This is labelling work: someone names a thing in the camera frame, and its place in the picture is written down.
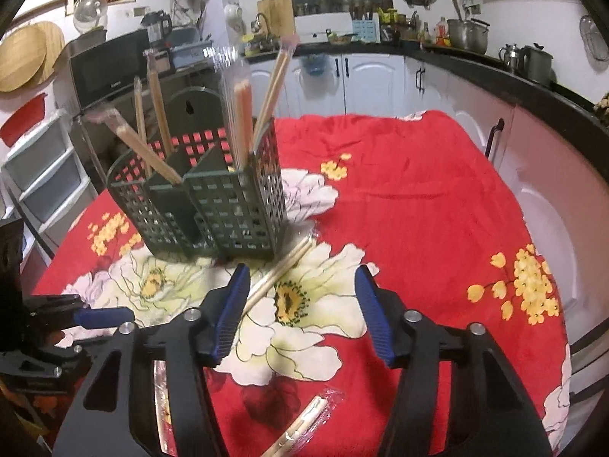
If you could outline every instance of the chopstick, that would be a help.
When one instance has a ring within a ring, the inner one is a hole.
[[[243,308],[241,317],[243,318],[256,303],[266,296],[275,282],[279,280],[291,267],[302,259],[302,257],[315,245],[315,240],[311,235],[307,235],[296,246],[284,256],[273,269],[268,271],[250,290],[246,306]]]
[[[258,115],[256,127],[254,128],[254,143],[256,143],[259,137],[262,136],[264,126],[267,124],[270,119],[270,116],[275,110],[275,106],[277,105],[277,99],[279,98],[279,92],[283,87],[285,73],[287,72],[287,67],[291,59],[291,54],[285,50],[281,50],[277,55],[275,68],[273,68],[273,73],[271,75],[269,83],[269,89],[267,89],[266,96],[264,97],[263,107],[260,111],[260,114]]]
[[[146,123],[144,120],[144,102],[142,100],[142,81],[139,77],[135,78],[133,92],[135,94],[135,121],[138,124],[139,137],[144,144],[148,144],[148,138],[146,136]],[[143,162],[142,165],[144,166],[146,178],[150,178],[150,175],[152,174],[150,166],[146,162]]]
[[[236,132],[233,142],[235,154],[237,155],[236,166],[242,169],[247,164],[247,155],[252,144],[253,119],[252,119],[252,83],[243,79],[234,87],[235,101],[235,127]]]
[[[142,141],[135,130],[127,123],[116,108],[107,108],[87,115],[93,123],[105,123],[115,135],[137,153],[151,168],[154,168],[171,184],[181,184],[182,178],[173,168],[161,160],[150,147]]]
[[[328,406],[328,400],[316,395],[283,435],[263,453],[262,457],[287,455],[299,438],[305,434]]]
[[[165,113],[165,106],[163,103],[163,92],[161,91],[161,82],[158,78],[156,65],[153,63],[153,54],[149,53],[147,57],[148,88],[150,89],[150,95],[152,96],[152,104],[154,105],[156,121],[158,122],[158,129],[161,133],[161,142],[163,143],[163,150],[165,151],[165,156],[169,157],[171,153],[175,152],[175,147],[173,142],[171,141],[171,133],[169,132],[169,125],[167,124],[167,115]]]

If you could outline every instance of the floral tablecloth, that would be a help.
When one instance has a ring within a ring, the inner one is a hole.
[[[522,377],[555,447],[571,365],[558,290],[519,205],[461,127],[440,112],[277,120],[288,215],[319,238],[242,320],[206,379],[231,456],[260,456],[325,387],[344,393],[301,455],[375,455],[399,373],[374,354],[354,296],[365,263],[409,308],[464,328],[482,322]],[[263,263],[251,263],[252,281]],[[234,263],[152,256],[107,192],[84,212],[38,294],[128,306],[140,325],[171,320],[227,283]],[[67,331],[64,344],[99,334]],[[442,377],[432,451],[443,449]]]

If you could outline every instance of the table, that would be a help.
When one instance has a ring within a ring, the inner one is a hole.
[[[365,335],[353,290],[360,263],[437,323],[486,325],[555,447],[571,376],[558,290],[516,199],[464,130],[436,111],[403,119],[306,116],[277,120],[276,129],[290,220],[314,219],[319,238],[242,321],[230,355],[206,372],[230,455],[260,456],[326,387],[344,400],[301,455],[375,455],[399,373],[385,368]],[[127,305],[151,325],[198,305],[229,276],[210,259],[151,256],[104,192],[35,293]],[[65,342],[87,333],[72,329]],[[440,409],[433,452],[443,449],[446,425]]]

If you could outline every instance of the sink faucet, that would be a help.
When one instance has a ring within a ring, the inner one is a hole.
[[[262,24],[260,23],[260,17],[264,18],[264,24],[266,24],[266,27],[267,27],[267,35],[269,35],[270,34],[269,20],[266,18],[266,15],[264,15],[262,12],[258,12],[256,14],[256,19],[252,22],[252,32],[258,33],[263,28]]]

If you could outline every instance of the kitchen counter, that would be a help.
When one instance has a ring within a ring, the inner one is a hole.
[[[313,53],[349,54],[381,53],[409,56],[429,63],[468,80],[510,105],[528,110],[548,124],[573,145],[595,167],[609,184],[609,128],[602,125],[584,106],[590,102],[581,98],[577,103],[548,88],[510,74],[500,68],[448,54],[423,51],[417,42],[402,42],[400,47],[389,44],[331,45],[328,43],[299,45],[295,57]],[[261,53],[248,58],[250,63],[275,59],[277,53]]]

